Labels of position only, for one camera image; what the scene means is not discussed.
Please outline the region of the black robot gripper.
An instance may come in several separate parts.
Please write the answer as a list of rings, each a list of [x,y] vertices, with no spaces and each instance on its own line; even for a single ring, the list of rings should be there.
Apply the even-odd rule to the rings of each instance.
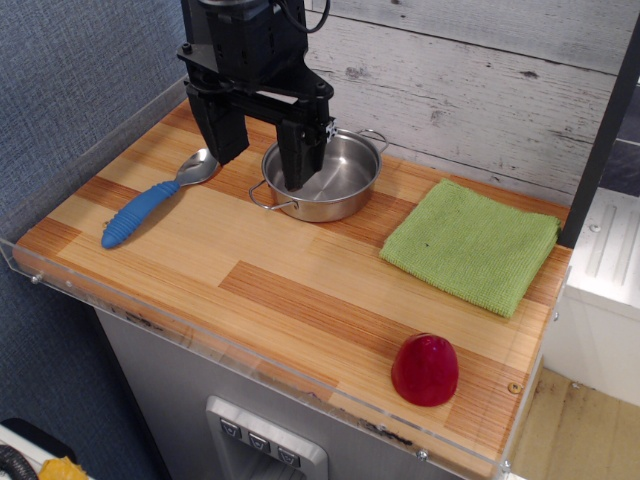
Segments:
[[[301,189],[322,169],[334,136],[333,87],[305,63],[308,36],[326,22],[307,24],[303,1],[183,1],[186,41],[178,57],[206,94],[236,94],[247,114],[278,124],[285,188]],[[188,92],[209,152],[225,166],[248,147],[242,111],[226,100]]]

